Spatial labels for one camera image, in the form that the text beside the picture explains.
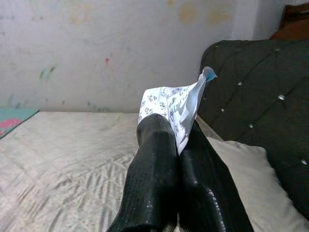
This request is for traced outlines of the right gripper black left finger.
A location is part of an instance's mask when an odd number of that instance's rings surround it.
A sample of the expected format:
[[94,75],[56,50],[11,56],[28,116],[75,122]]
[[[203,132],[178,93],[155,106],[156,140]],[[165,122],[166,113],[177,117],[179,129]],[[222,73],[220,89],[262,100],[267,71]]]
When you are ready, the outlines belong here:
[[137,126],[139,148],[131,162],[110,232],[172,232],[177,225],[179,169],[174,133],[152,114]]

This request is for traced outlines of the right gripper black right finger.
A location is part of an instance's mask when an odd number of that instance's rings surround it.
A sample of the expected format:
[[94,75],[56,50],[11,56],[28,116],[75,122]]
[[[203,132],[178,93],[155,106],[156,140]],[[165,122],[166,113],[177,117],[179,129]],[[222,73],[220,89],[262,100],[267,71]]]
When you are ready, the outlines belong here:
[[228,167],[197,122],[180,154],[180,165],[180,225],[186,232],[253,231]]

